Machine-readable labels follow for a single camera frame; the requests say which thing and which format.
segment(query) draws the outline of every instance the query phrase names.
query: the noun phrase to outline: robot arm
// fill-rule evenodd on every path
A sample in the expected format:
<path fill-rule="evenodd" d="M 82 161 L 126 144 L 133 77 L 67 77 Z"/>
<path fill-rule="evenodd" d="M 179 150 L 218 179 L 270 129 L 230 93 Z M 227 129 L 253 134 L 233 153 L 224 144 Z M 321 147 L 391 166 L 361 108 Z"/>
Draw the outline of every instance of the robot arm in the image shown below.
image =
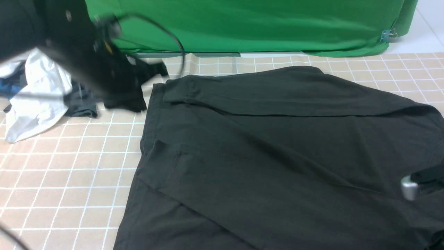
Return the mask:
<path fill-rule="evenodd" d="M 119 35 L 118 19 L 92 23 L 84 0 L 0 0 L 0 6 L 0 62 L 38 47 L 106 108 L 145 110 L 141 85 L 168 75 L 163 63 L 134 58 L 131 64 L 111 41 Z"/>

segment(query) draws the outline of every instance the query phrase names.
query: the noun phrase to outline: beige tile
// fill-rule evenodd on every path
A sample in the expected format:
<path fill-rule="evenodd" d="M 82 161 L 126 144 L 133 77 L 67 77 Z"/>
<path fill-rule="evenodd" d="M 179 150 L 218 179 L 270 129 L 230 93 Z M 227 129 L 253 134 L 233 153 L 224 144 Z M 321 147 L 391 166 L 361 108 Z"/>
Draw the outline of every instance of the beige tile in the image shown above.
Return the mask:
<path fill-rule="evenodd" d="M 119 187 L 115 197 L 115 206 L 126 206 L 128 201 L 128 195 L 130 194 L 130 188 Z"/>
<path fill-rule="evenodd" d="M 91 119 L 90 125 L 88 125 L 88 127 L 94 123 L 111 122 L 111 117 L 112 117 L 112 112 L 101 111 L 99 117 L 97 117 L 96 119 Z"/>
<path fill-rule="evenodd" d="M 444 69 L 429 69 L 428 72 L 433 78 L 444 78 Z"/>
<path fill-rule="evenodd" d="M 444 115 L 444 103 L 432 103 L 431 105 Z"/>
<path fill-rule="evenodd" d="M 72 249 L 76 234 L 77 230 L 52 230 L 46 242 L 45 250 Z"/>
<path fill-rule="evenodd" d="M 124 168 L 136 168 L 139 164 L 142 153 L 127 153 L 125 158 Z"/>
<path fill-rule="evenodd" d="M 84 206 L 89 188 L 66 189 L 61 206 Z"/>
<path fill-rule="evenodd" d="M 357 81 L 373 81 L 370 71 L 353 71 L 352 74 Z"/>
<path fill-rule="evenodd" d="M 75 153 L 55 154 L 49 169 L 71 169 L 75 160 Z"/>
<path fill-rule="evenodd" d="M 117 109 L 114 111 L 112 122 L 133 122 L 135 113 L 131 111 Z"/>
<path fill-rule="evenodd" d="M 11 153 L 30 153 L 34 147 L 35 140 L 30 138 L 24 141 L 16 142 L 12 145 Z"/>
<path fill-rule="evenodd" d="M 421 60 L 404 60 L 405 67 L 408 69 L 423 69 L 424 66 L 421 63 Z"/>
<path fill-rule="evenodd" d="M 385 61 L 385 64 L 388 69 L 406 69 L 401 60 Z"/>
<path fill-rule="evenodd" d="M 95 175 L 93 186 L 117 186 L 120 170 L 99 169 Z"/>
<path fill-rule="evenodd" d="M 111 208 L 92 208 L 85 210 L 80 227 L 107 227 Z"/>
<path fill-rule="evenodd" d="M 136 114 L 136 119 L 134 120 L 134 122 L 145 122 L 147 118 L 147 113 L 143 112 L 143 113 L 138 113 Z"/>
<path fill-rule="evenodd" d="M 13 144 L 0 140 L 0 153 L 7 153 L 9 149 L 12 149 L 12 146 Z"/>
<path fill-rule="evenodd" d="M 70 118 L 70 117 L 65 117 L 65 116 L 64 116 L 64 117 L 60 118 L 60 120 L 58 120 L 56 124 L 57 124 L 57 125 L 64 125 L 64 124 L 68 123 L 69 118 Z"/>
<path fill-rule="evenodd" d="M 414 80 L 430 79 L 430 75 L 425 69 L 409 70 Z"/>
<path fill-rule="evenodd" d="M 395 80 L 410 80 L 412 78 L 407 70 L 390 70 L 390 73 Z"/>
<path fill-rule="evenodd" d="M 384 61 L 367 61 L 370 70 L 387 69 Z"/>
<path fill-rule="evenodd" d="M 426 91 L 423 92 L 425 99 L 429 102 L 434 102 L 434 101 L 444 101 L 444 94 L 440 91 Z"/>
<path fill-rule="evenodd" d="M 29 156 L 25 169 L 47 169 L 52 155 L 50 154 L 33 154 Z"/>
<path fill-rule="evenodd" d="M 414 100 L 415 102 L 425 102 L 424 96 L 421 92 L 403 92 L 404 97 Z"/>
<path fill-rule="evenodd" d="M 416 59 L 416 58 L 418 58 L 418 57 L 416 56 L 416 54 L 414 54 L 414 53 L 399 54 L 399 57 L 400 57 L 401 59 Z"/>
<path fill-rule="evenodd" d="M 444 79 L 435 79 L 436 84 L 438 84 L 440 89 L 444 89 Z"/>
<path fill-rule="evenodd" d="M 351 70 L 368 70 L 367 64 L 364 61 L 349 61 Z"/>
<path fill-rule="evenodd" d="M 32 250 L 43 250 L 49 230 L 27 230 L 22 232 L 21 239 Z"/>
<path fill-rule="evenodd" d="M 120 177 L 120 183 L 119 186 L 131 186 L 131 182 L 134 178 L 134 172 L 133 169 L 124 169 L 122 171 L 122 176 Z"/>
<path fill-rule="evenodd" d="M 90 120 L 89 117 L 70 117 L 68 124 L 88 123 Z"/>
<path fill-rule="evenodd" d="M 125 152 L 128 146 L 127 137 L 108 137 L 105 142 L 104 152 Z"/>
<path fill-rule="evenodd" d="M 142 136 L 144 124 L 134 124 L 131 136 Z"/>
<path fill-rule="evenodd" d="M 95 169 L 100 153 L 80 153 L 74 163 L 75 169 Z"/>
<path fill-rule="evenodd" d="M 441 65 L 441 63 L 438 59 L 422 59 L 421 61 L 422 61 L 422 64 L 424 64 L 424 67 L 426 69 L 442 69 L 443 68 L 443 66 Z"/>
<path fill-rule="evenodd" d="M 86 137 L 83 138 L 80 152 L 100 152 L 103 148 L 104 137 Z"/>
<path fill-rule="evenodd" d="M 439 90 L 439 87 L 431 79 L 430 80 L 417 80 L 416 83 L 418 84 L 418 86 L 421 90 Z"/>
<path fill-rule="evenodd" d="M 234 57 L 224 56 L 219 57 L 219 63 L 234 63 Z"/>
<path fill-rule="evenodd" d="M 68 187 L 89 187 L 94 178 L 95 170 L 76 170 L 71 173 Z"/>
<path fill-rule="evenodd" d="M 132 124 L 111 124 L 108 136 L 129 136 Z"/>
<path fill-rule="evenodd" d="M 364 57 L 365 60 L 369 61 L 369 60 L 382 60 L 380 55 L 374 55 L 374 56 L 365 56 Z"/>
<path fill-rule="evenodd" d="M 7 228 L 22 228 L 28 211 L 29 209 L 5 209 L 0 217 L 2 225 Z"/>
<path fill-rule="evenodd" d="M 99 168 L 116 169 L 121 168 L 125 153 L 103 153 L 100 159 Z"/>
<path fill-rule="evenodd" d="M 125 213 L 125 208 L 116 207 L 112 210 L 110 227 L 118 227 L 122 222 L 123 214 Z"/>
<path fill-rule="evenodd" d="M 365 87 L 369 87 L 372 89 L 378 89 L 378 86 L 376 85 L 376 82 L 374 81 L 360 81 L 359 84 Z"/>
<path fill-rule="evenodd" d="M 281 69 L 281 68 L 287 68 L 287 67 L 291 67 L 291 63 L 279 63 L 279 64 L 274 65 L 275 69 Z"/>
<path fill-rule="evenodd" d="M 35 153 L 53 153 L 56 150 L 58 139 L 39 139 L 33 150 Z"/>
<path fill-rule="evenodd" d="M 40 134 L 40 137 L 59 137 L 62 134 L 65 125 L 56 124 L 44 133 Z"/>
<path fill-rule="evenodd" d="M 34 206 L 58 206 L 63 189 L 40 189 Z"/>
<path fill-rule="evenodd" d="M 107 238 L 105 239 L 105 244 L 103 245 L 103 250 L 113 250 L 116 238 L 117 238 L 117 229 L 109 229 Z"/>
<path fill-rule="evenodd" d="M 11 192 L 12 190 L 0 189 L 0 207 L 3 207 L 6 204 Z"/>
<path fill-rule="evenodd" d="M 291 64 L 291 58 L 289 56 L 279 56 L 279 57 L 273 57 L 273 62 L 276 63 L 290 63 Z"/>
<path fill-rule="evenodd" d="M 131 137 L 128 152 L 140 152 L 140 138 Z"/>
<path fill-rule="evenodd" d="M 200 65 L 199 74 L 215 74 L 218 72 L 218 66 L 214 65 Z"/>
<path fill-rule="evenodd" d="M 61 138 L 57 152 L 72 153 L 79 150 L 81 138 Z"/>
<path fill-rule="evenodd" d="M 49 228 L 51 227 L 52 219 L 56 214 L 56 209 L 32 209 L 26 221 L 26 228 Z"/>
<path fill-rule="evenodd" d="M 418 53 L 416 55 L 418 56 L 418 58 L 421 58 L 421 59 L 435 58 L 434 53 Z"/>
<path fill-rule="evenodd" d="M 398 60 L 398 54 L 381 54 L 383 60 Z"/>
<path fill-rule="evenodd" d="M 419 91 L 415 81 L 398 81 L 398 86 L 401 91 Z"/>
<path fill-rule="evenodd" d="M 51 171 L 46 173 L 42 187 L 64 187 L 68 180 L 69 171 Z"/>
<path fill-rule="evenodd" d="M 388 70 L 372 71 L 372 75 L 376 81 L 393 80 Z"/>
<path fill-rule="evenodd" d="M 347 62 L 340 61 L 340 62 L 329 62 L 330 67 L 333 71 L 344 71 L 344 70 L 350 70 Z"/>
<path fill-rule="evenodd" d="M 323 72 L 331 71 L 328 62 L 311 62 L 310 65 L 322 70 Z"/>
<path fill-rule="evenodd" d="M 255 72 L 254 65 L 242 65 L 242 64 L 238 65 L 238 73 L 239 74 L 253 73 L 253 72 Z"/>
<path fill-rule="evenodd" d="M 8 207 L 31 206 L 36 197 L 37 189 L 15 189 L 9 199 Z"/>
<path fill-rule="evenodd" d="M 271 57 L 256 57 L 254 59 L 254 62 L 250 62 L 250 63 L 256 63 L 256 64 L 272 64 L 273 60 L 271 59 Z"/>
<path fill-rule="evenodd" d="M 102 249 L 105 230 L 80 230 L 73 250 Z"/>
<path fill-rule="evenodd" d="M 380 90 L 383 91 L 399 91 L 395 81 L 382 81 L 378 82 L 378 86 Z"/>
<path fill-rule="evenodd" d="M 86 125 L 67 125 L 63 131 L 63 137 L 83 136 Z"/>
<path fill-rule="evenodd" d="M 115 188 L 93 188 L 88 200 L 88 206 L 111 206 L 114 200 Z"/>
<path fill-rule="evenodd" d="M 53 227 L 76 228 L 80 224 L 83 208 L 60 208 L 54 219 Z"/>
<path fill-rule="evenodd" d="M 25 155 L 7 155 L 1 166 L 2 169 L 23 169 L 28 156 Z"/>
<path fill-rule="evenodd" d="M 19 172 L 0 172 L 0 187 L 12 188 L 19 179 Z"/>
<path fill-rule="evenodd" d="M 231 64 L 219 64 L 219 73 L 227 73 L 227 74 L 234 73 L 233 65 L 231 65 Z"/>
<path fill-rule="evenodd" d="M 349 81 L 354 81 L 353 75 L 351 71 L 343 71 L 343 72 L 333 72 L 333 74 L 342 79 L 346 79 Z"/>
<path fill-rule="evenodd" d="M 17 187 L 36 187 L 40 186 L 45 175 L 44 171 L 25 171 L 20 176 Z"/>

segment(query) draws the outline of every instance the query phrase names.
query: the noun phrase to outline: tiled floor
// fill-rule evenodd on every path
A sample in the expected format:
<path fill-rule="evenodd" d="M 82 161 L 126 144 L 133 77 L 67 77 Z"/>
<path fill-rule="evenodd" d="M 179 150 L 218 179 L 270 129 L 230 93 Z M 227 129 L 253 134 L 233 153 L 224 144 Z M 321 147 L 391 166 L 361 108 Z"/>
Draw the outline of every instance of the tiled floor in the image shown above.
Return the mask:
<path fill-rule="evenodd" d="M 174 75 L 180 58 L 165 62 Z M 292 65 L 319 67 L 371 88 L 429 103 L 444 113 L 444 53 L 365 58 L 188 55 L 186 71 L 217 76 Z M 157 78 L 154 82 L 163 81 Z M 148 100 L 151 85 L 144 90 Z M 0 223 L 33 250 L 112 249 L 140 158 L 145 114 L 99 107 L 98 119 L 64 118 L 35 138 L 13 145 L 0 143 Z M 3 119 L 0 133 L 4 131 Z M 13 248 L 0 237 L 1 250 Z"/>

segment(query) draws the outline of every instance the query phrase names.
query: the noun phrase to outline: black clothing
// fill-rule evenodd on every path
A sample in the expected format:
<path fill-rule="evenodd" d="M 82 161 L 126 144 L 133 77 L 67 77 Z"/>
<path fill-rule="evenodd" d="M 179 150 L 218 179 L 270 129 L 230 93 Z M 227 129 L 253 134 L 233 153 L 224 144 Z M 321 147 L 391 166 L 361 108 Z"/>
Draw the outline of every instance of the black clothing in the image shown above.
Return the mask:
<path fill-rule="evenodd" d="M 289 67 L 154 85 L 115 250 L 422 250 L 444 194 L 403 199 L 441 163 L 432 106 Z"/>

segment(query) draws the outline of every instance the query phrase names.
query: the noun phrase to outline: white grout line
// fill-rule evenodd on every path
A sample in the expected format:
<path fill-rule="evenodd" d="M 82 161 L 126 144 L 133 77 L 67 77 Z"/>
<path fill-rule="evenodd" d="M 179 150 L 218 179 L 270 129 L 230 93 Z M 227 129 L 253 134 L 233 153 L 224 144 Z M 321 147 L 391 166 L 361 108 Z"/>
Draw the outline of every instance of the white grout line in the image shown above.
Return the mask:
<path fill-rule="evenodd" d="M 365 62 L 365 65 L 367 66 L 367 68 L 370 70 L 370 67 L 369 67 L 369 64 L 367 63 L 367 61 L 365 60 L 365 57 L 364 57 L 364 62 Z M 379 89 L 379 90 L 381 90 L 380 88 L 379 88 L 379 85 L 378 85 L 378 81 L 376 81 L 376 79 L 375 79 L 375 77 L 373 76 L 373 74 L 370 72 L 370 75 L 372 76 L 372 79 L 373 79 L 373 81 L 375 82 L 375 84 L 376 84 L 376 87 Z"/>
<path fill-rule="evenodd" d="M 85 171 L 85 170 L 96 170 L 96 169 L 100 169 L 100 170 L 120 170 L 120 168 L 90 168 L 90 169 L 49 169 L 48 172 L 51 171 Z M 0 169 L 0 173 L 1 172 L 43 172 L 46 171 L 46 169 Z"/>
<path fill-rule="evenodd" d="M 40 231 L 40 230 L 103 230 L 103 229 L 119 229 L 118 227 L 60 227 L 60 228 L 25 228 L 23 231 Z M 12 231 L 18 231 L 20 228 L 12 228 Z"/>
<path fill-rule="evenodd" d="M 34 206 L 34 207 L 30 207 L 30 206 L 13 206 L 13 207 L 4 207 L 7 210 L 26 210 L 26 209 L 58 209 L 58 208 L 63 208 L 63 209 L 74 209 L 74 208 L 125 208 L 126 206 Z"/>
<path fill-rule="evenodd" d="M 61 134 L 63 134 L 63 132 L 65 131 L 66 127 L 67 127 L 67 125 L 65 125 L 65 126 L 63 127 L 63 129 L 62 129 L 62 133 L 61 133 Z M 54 152 L 53 152 L 53 153 L 57 152 L 57 149 L 59 148 L 59 145 L 60 145 L 60 141 L 61 141 L 61 138 L 59 138 L 59 139 L 57 140 L 57 144 L 55 145 L 55 148 L 54 148 Z M 53 160 L 54 160 L 54 154 L 51 156 L 51 159 L 50 159 L 49 162 L 48 162 L 48 167 L 46 168 L 45 174 L 43 175 L 42 181 L 40 182 L 40 185 L 39 185 L 39 187 L 38 187 L 38 189 L 37 189 L 37 193 L 36 193 L 36 195 L 34 196 L 34 200 L 32 201 L 32 204 L 31 204 L 31 208 L 29 209 L 28 213 L 26 214 L 25 221 L 23 222 L 22 229 L 20 230 L 20 233 L 19 233 L 19 237 L 22 236 L 23 228 L 25 228 L 26 222 L 28 222 L 28 218 L 29 218 L 29 215 L 31 214 L 32 207 L 34 206 L 35 202 L 37 201 L 37 197 L 39 196 L 40 190 L 41 190 L 41 188 L 42 188 L 42 186 L 43 186 L 43 183 L 44 183 L 44 181 L 45 181 L 46 175 L 48 174 L 48 170 L 49 170 L 49 168 L 50 168 L 51 163 L 52 163 Z"/>
<path fill-rule="evenodd" d="M 112 119 L 114 118 L 114 114 L 115 114 L 115 112 L 113 112 L 113 114 L 112 114 L 112 116 L 111 116 L 111 121 L 112 121 Z M 96 166 L 97 169 L 99 168 L 99 163 L 100 163 L 100 160 L 102 159 L 103 150 L 105 149 L 105 145 L 106 145 L 106 142 L 107 142 L 107 136 L 108 136 L 108 133 L 110 132 L 110 128 L 111 128 L 111 124 L 108 126 L 108 130 L 107 130 L 107 133 L 106 133 L 106 136 L 105 136 L 105 140 L 103 141 L 102 151 L 100 152 L 99 160 L 98 160 L 98 162 L 97 162 L 97 166 Z M 92 181 L 91 181 L 91 187 L 89 188 L 88 196 L 87 196 L 86 201 L 85 201 L 85 208 L 84 208 L 84 210 L 83 210 L 83 212 L 82 212 L 82 216 L 80 217 L 79 228 L 81 227 L 81 225 L 82 225 L 82 221 L 83 221 L 83 218 L 84 218 L 84 216 L 85 216 L 86 206 L 87 206 L 87 204 L 88 204 L 88 202 L 89 202 L 89 197 L 91 196 L 91 191 L 92 191 L 92 188 L 93 188 L 93 185 L 94 185 L 95 177 L 96 177 L 96 175 L 97 175 L 97 169 L 94 171 L 94 177 L 92 178 Z M 75 248 L 75 244 L 77 243 L 77 238 L 78 238 L 78 236 L 79 236 L 79 232 L 80 232 L 80 229 L 78 229 L 78 230 L 77 230 L 77 233 L 75 234 L 75 239 L 74 239 L 74 244 L 72 245 L 72 250 L 74 250 L 74 248 Z"/>
<path fill-rule="evenodd" d="M 345 61 L 346 61 L 346 63 L 347 63 L 347 66 L 349 67 L 349 72 L 350 72 L 350 74 L 352 75 L 352 78 L 353 78 L 353 81 L 354 82 L 356 82 L 356 79 L 355 79 L 355 76 L 353 75 L 353 71 L 352 71 L 352 68 L 350 67 L 350 64 L 349 64 L 349 60 L 348 60 L 348 58 L 345 58 Z"/>
<path fill-rule="evenodd" d="M 402 62 L 402 65 L 404 65 L 404 67 L 407 68 L 407 67 L 405 66 L 404 61 L 401 60 L 401 62 Z M 413 80 L 413 82 L 415 83 L 416 87 L 419 89 L 419 92 L 421 92 L 422 97 L 424 97 L 424 101 L 425 101 L 425 103 L 426 103 L 426 104 L 430 104 L 429 102 L 427 102 L 427 99 L 425 98 L 424 93 L 422 93 L 421 88 L 419 87 L 418 83 L 416 82 L 417 79 L 414 79 L 414 77 L 413 77 L 412 74 L 410 73 L 410 70 L 407 70 L 407 72 L 408 72 L 408 75 L 410 76 L 410 78 L 411 78 L 411 79 Z"/>
<path fill-rule="evenodd" d="M 105 188 L 109 188 L 109 189 L 115 189 L 117 186 L 93 186 L 93 189 L 105 189 Z M 119 188 L 125 188 L 125 187 L 130 187 L 130 186 L 118 186 Z M 41 187 L 40 189 L 89 189 L 91 188 L 91 186 L 78 186 L 78 187 Z M 16 187 L 16 188 L 0 188 L 0 190 L 34 190 L 34 189 L 38 189 L 38 187 Z"/>
<path fill-rule="evenodd" d="M 31 152 L 34 150 L 36 144 L 37 144 L 37 140 L 34 139 L 34 144 L 32 145 Z M 6 153 L 6 155 L 12 150 L 12 147 L 13 147 L 13 144 L 11 144 L 11 145 L 9 146 L 9 148 L 8 148 L 8 152 Z M 26 164 L 28 163 L 30 157 L 31 157 L 31 156 L 28 156 L 28 157 L 27 157 L 25 163 L 23 164 L 22 169 L 25 169 L 25 166 L 26 166 Z M 5 157 L 5 158 L 3 159 L 3 161 L 2 161 L 2 166 L 1 166 L 1 167 L 3 167 L 3 163 L 4 163 L 5 160 L 6 160 L 6 157 Z M 19 174 L 19 176 L 18 176 L 18 178 L 17 178 L 17 181 L 15 182 L 14 186 L 11 188 L 12 191 L 11 191 L 11 193 L 8 195 L 8 198 L 6 199 L 6 203 L 4 204 L 5 207 L 8 205 L 9 200 L 10 200 L 11 197 L 12 197 L 12 193 L 14 193 L 14 190 L 15 190 L 15 188 L 17 187 L 17 184 L 19 183 L 19 180 L 20 180 L 20 178 L 21 178 L 21 176 L 22 176 L 22 173 L 23 173 L 23 172 L 20 172 L 20 174 Z M 2 211 L 0 212 L 0 218 L 1 218 L 2 215 L 3 215 L 3 212 L 4 212 L 4 210 L 2 210 Z"/>
<path fill-rule="evenodd" d="M 384 63 L 385 67 L 388 69 L 389 67 L 387 66 L 387 64 L 385 63 L 385 61 L 382 60 L 382 62 Z M 392 75 L 392 71 L 389 70 L 388 72 L 390 73 L 390 77 L 391 77 L 391 78 L 393 79 L 393 81 L 395 82 L 396 87 L 397 87 L 398 90 L 401 92 L 401 96 L 404 96 L 404 94 L 403 94 L 402 91 L 401 91 L 401 88 L 398 86 L 398 83 L 396 82 L 395 78 L 394 78 L 393 75 Z"/>
<path fill-rule="evenodd" d="M 133 126 L 131 127 L 130 135 L 133 133 L 134 121 L 135 120 L 136 120 L 136 116 L 134 116 L 134 118 L 133 118 Z M 120 179 L 122 178 L 122 173 L 123 173 L 123 170 L 124 170 L 123 166 L 125 165 L 125 160 L 127 159 L 127 152 L 128 152 L 128 149 L 130 148 L 130 141 L 131 140 L 128 139 L 127 150 L 126 150 L 125 155 L 123 156 L 122 167 L 120 168 L 119 180 L 117 181 L 117 187 L 116 187 L 115 192 L 114 192 L 114 199 L 112 201 L 112 207 L 111 207 L 110 215 L 108 217 L 107 227 L 109 227 L 110 223 L 111 223 L 111 217 L 112 217 L 112 213 L 113 213 L 113 210 L 114 210 L 115 201 L 116 201 L 116 198 L 117 198 L 117 192 L 119 190 L 118 186 L 120 185 Z M 108 235 L 108 229 L 105 231 L 105 236 L 104 236 L 104 240 L 103 240 L 103 244 L 102 244 L 102 250 L 105 247 L 105 242 L 106 242 L 106 239 L 107 239 L 107 235 Z"/>
<path fill-rule="evenodd" d="M 86 131 L 88 129 L 88 125 L 89 125 L 90 122 L 91 122 L 91 118 L 89 119 L 88 124 L 85 126 L 85 129 L 83 130 L 83 135 L 85 135 L 85 133 L 86 133 Z M 79 147 L 77 148 L 77 152 L 80 151 L 80 148 L 82 147 L 82 143 L 83 143 L 83 138 L 80 140 L 80 144 L 79 144 Z M 60 201 L 59 201 L 58 207 L 57 207 L 57 209 L 55 211 L 54 217 L 51 220 L 50 229 L 48 231 L 48 234 L 46 235 L 45 242 L 43 244 L 43 248 L 42 249 L 45 249 L 45 246 L 46 246 L 46 244 L 48 242 L 49 236 L 51 235 L 52 227 L 54 226 L 54 222 L 56 221 L 56 217 L 57 217 L 57 214 L 59 213 L 60 206 L 62 205 L 63 197 L 65 196 L 65 192 L 67 190 L 69 180 L 71 179 L 72 170 L 74 169 L 74 165 L 77 162 L 77 157 L 78 157 L 78 154 L 75 155 L 74 161 L 72 162 L 72 166 L 71 166 L 68 178 L 66 180 L 65 187 L 64 187 L 63 192 L 62 192 L 62 196 L 60 197 Z"/>

